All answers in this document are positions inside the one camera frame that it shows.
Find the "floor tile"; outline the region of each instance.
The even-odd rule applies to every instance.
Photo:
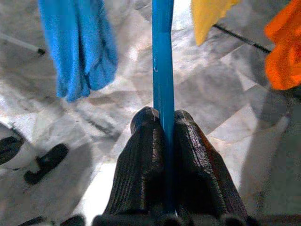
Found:
[[[151,0],[135,0],[134,8],[147,20],[152,22]]]
[[[208,136],[231,144],[247,136],[251,136],[256,132],[258,132],[257,119],[251,106],[247,104],[212,131]]]
[[[262,129],[268,129],[271,127],[271,124],[269,122],[260,120],[256,117],[256,114],[255,114],[252,106],[250,105],[250,103],[248,103],[245,107],[241,108],[238,111],[238,113],[240,114],[244,123],[254,133],[256,133]]]
[[[132,60],[137,60],[139,50],[151,46],[151,24],[136,10],[129,13],[116,34],[119,53]]]
[[[55,121],[64,115],[64,109],[60,103],[60,101],[55,101],[44,110],[37,113],[34,132],[32,135],[33,143],[35,143],[41,134],[48,130]]]
[[[301,211],[301,105],[293,108],[291,121],[273,156],[264,214],[299,214]]]
[[[287,127],[287,118],[282,118],[274,127],[259,131],[254,129],[253,134],[248,136],[246,124],[243,126],[239,121],[238,113],[209,134],[208,139],[221,154],[239,194],[246,198],[266,189],[271,159]],[[237,135],[242,133],[239,139],[231,136],[231,131],[237,127],[242,128],[237,132]],[[230,134],[226,135],[224,132],[228,130]]]
[[[130,139],[132,133],[131,133],[131,123],[128,123],[125,129],[122,131],[120,134],[118,140],[114,144],[114,147],[111,150],[111,153],[113,155],[117,156],[119,153],[122,152],[122,150],[125,148],[127,145],[128,140]]]
[[[104,0],[104,4],[109,21],[115,29],[122,26],[133,8],[133,1]]]
[[[91,139],[89,139],[79,123],[66,114],[44,129],[44,132],[35,140],[34,146],[45,153],[59,143],[75,149],[89,142],[91,142]]]
[[[7,186],[5,198],[0,198],[6,205],[1,222],[18,225],[40,215],[58,222],[69,218],[91,180],[90,149],[89,145],[82,145],[71,150],[37,185],[28,186],[22,179],[25,171],[21,169],[22,172],[13,172],[6,181],[1,181],[1,186],[11,184]]]
[[[256,85],[255,82],[247,78],[246,76],[242,75],[239,71],[237,71],[237,74],[239,76],[240,82],[244,88],[244,91],[247,91],[248,89],[252,88]]]
[[[227,29],[268,47],[271,42],[264,33],[266,24],[289,2],[273,0],[242,0],[218,23]]]
[[[256,85],[246,91],[246,97],[256,117],[271,125],[275,125],[288,110],[287,101],[282,92],[267,90]]]
[[[29,142],[33,142],[35,123],[37,114],[22,114],[13,117],[0,118],[1,122],[12,125],[19,133],[21,133]]]
[[[237,74],[222,62],[191,74],[175,87],[175,106],[188,111],[205,134],[246,104]]]
[[[36,1],[2,1],[1,9],[3,9],[0,15],[2,33],[34,46],[45,48],[45,38],[40,26],[40,15]],[[18,67],[39,56],[37,53],[15,44],[3,40],[0,40],[0,43],[0,52],[6,58],[4,62],[1,62],[1,65],[5,67]]]
[[[100,215],[109,201],[116,163],[101,166],[97,175],[86,190],[73,215],[83,214],[86,225],[91,225],[95,216]]]
[[[172,30],[192,29],[191,1],[174,1]]]
[[[112,103],[102,105],[101,100],[98,99],[95,100],[97,102],[93,104],[88,101],[82,101],[76,106],[75,111],[80,115],[80,118],[85,121],[82,127],[101,151],[97,154],[99,162],[104,161],[104,159],[110,161],[112,158],[117,158],[121,150],[115,154],[111,149],[124,128],[130,123],[136,110],[143,106],[139,97],[136,95],[125,92],[123,96],[125,97],[126,95],[128,95],[130,103],[121,101],[124,99],[120,98],[119,103],[113,101]],[[95,130],[95,132],[92,133],[90,131],[91,129],[89,129],[90,127]]]
[[[203,67],[237,49],[243,43],[216,28],[212,28],[207,40],[197,46],[194,32],[181,30],[172,32],[174,69],[190,73],[196,66]]]
[[[34,80],[25,78],[20,70],[0,69],[0,74],[2,116],[39,112],[55,100],[55,97],[49,96],[53,93],[52,90],[55,90],[55,82],[43,81],[44,85],[38,87]]]
[[[244,44],[221,59],[227,65],[238,70],[242,75],[261,86],[268,84],[265,74],[265,58],[267,54],[253,46]]]

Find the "gray marble floor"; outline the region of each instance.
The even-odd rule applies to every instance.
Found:
[[[254,28],[249,38],[260,39],[262,30],[255,24],[266,24],[283,4],[264,6],[266,10],[258,4],[243,0],[221,23],[237,31]],[[119,48],[115,81],[71,104],[55,96],[56,74],[48,55],[39,57],[0,41],[0,122],[13,123],[40,154],[58,143],[70,148],[67,158],[34,186],[22,178],[32,166],[0,169],[3,225],[18,225],[39,215],[60,222],[77,213],[84,214],[89,225],[104,210],[116,159],[130,137],[130,121],[139,109],[152,106],[149,1],[136,0],[134,6],[115,27]],[[241,11],[245,16],[240,21]],[[260,21],[252,20],[254,13]],[[0,17],[2,32],[45,47],[35,0],[2,1]],[[190,28],[174,30],[172,40],[176,109],[187,110],[222,155],[249,214],[269,213],[275,200],[273,186],[278,186],[269,177],[276,177],[274,165],[280,164],[274,156],[285,155],[279,142],[292,124],[291,116],[300,120],[292,114],[300,103],[289,92],[270,89],[265,53],[228,34],[212,28],[197,47]],[[293,136],[289,128],[286,134]],[[294,190],[290,199],[297,195]],[[274,207],[273,213],[285,211]]]

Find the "white marble tile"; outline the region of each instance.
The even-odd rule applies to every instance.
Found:
[[[247,104],[235,71],[219,60],[204,69],[196,67],[174,88],[176,109],[188,111],[209,134]]]
[[[174,1],[172,30],[192,29],[191,1]]]
[[[234,51],[243,42],[230,35],[212,28],[207,40],[197,46],[193,29],[172,32],[174,69],[180,70],[185,77],[189,77],[196,67],[206,67],[228,53]]]
[[[32,138],[33,143],[39,139],[41,134],[45,132],[53,122],[64,115],[64,109],[60,103],[60,100],[57,100],[37,114]]]
[[[213,142],[217,139],[231,144],[270,127],[269,123],[257,119],[252,107],[247,104],[212,131],[208,137]]]
[[[22,77],[30,80],[50,81],[56,80],[56,69],[53,66],[53,61],[49,52],[43,56],[37,55],[24,65],[18,65],[14,71],[19,71]]]
[[[40,26],[38,4],[34,0],[1,1],[0,30],[2,33],[32,45],[45,48],[45,38]],[[1,65],[15,68],[24,65],[39,55],[20,46],[0,40],[0,55],[5,56]]]
[[[266,56],[267,53],[262,52],[254,46],[243,44],[222,57],[221,61],[253,82],[261,86],[266,86],[268,84],[265,73]]]
[[[288,101],[281,91],[256,85],[248,89],[245,95],[256,117],[270,125],[276,125],[287,113]]]
[[[213,136],[208,137],[223,157],[242,197],[265,188],[271,159],[286,126],[287,119],[283,118],[276,126],[260,130],[238,141],[228,142]]]
[[[128,101],[122,102],[122,98],[128,99]],[[135,104],[140,100],[135,93],[131,92],[112,93],[107,99],[102,97],[89,101],[81,101],[77,105],[78,117],[76,117],[81,118],[82,129],[99,150],[98,153],[95,153],[95,160],[98,162],[116,160],[123,148],[115,151],[113,147],[130,123],[136,110],[143,105]]]
[[[242,0],[219,23],[234,33],[268,47],[271,42],[265,35],[264,28],[288,2],[289,0]]]
[[[28,114],[37,111],[18,91],[7,84],[0,84],[1,116]]]
[[[3,177],[6,176],[6,174],[8,173],[9,169],[6,168],[1,168],[0,167],[0,181],[2,180]]]
[[[41,215],[57,222],[69,218],[93,179],[90,150],[89,144],[70,150],[64,161],[34,186],[23,180],[26,169],[10,173],[1,181],[0,200],[6,206],[1,223],[18,225]]]
[[[34,146],[47,152],[59,143],[64,143],[70,149],[75,149],[90,142],[91,139],[81,126],[66,114],[51,123],[35,140]]]
[[[105,210],[109,201],[116,163],[105,163],[89,185],[73,215],[83,214],[86,225],[91,225],[95,216]]]
[[[104,0],[105,8],[111,25],[115,28],[118,28],[122,25],[124,20],[130,14],[133,1],[130,0],[120,0],[120,1],[111,1]]]
[[[255,82],[253,82],[249,78],[245,77],[242,73],[238,72],[238,76],[239,76],[240,82],[244,88],[244,91],[246,91],[256,85]]]
[[[113,153],[121,153],[121,151],[125,148],[128,140],[131,137],[131,125],[130,122],[127,124],[126,128],[122,131],[120,137],[116,141],[114,147],[112,148]]]
[[[136,61],[138,51],[151,46],[151,24],[139,12],[132,10],[116,30],[119,53]]]
[[[20,132],[29,142],[33,142],[37,114],[20,114],[11,117],[0,118],[0,122],[12,125]]]

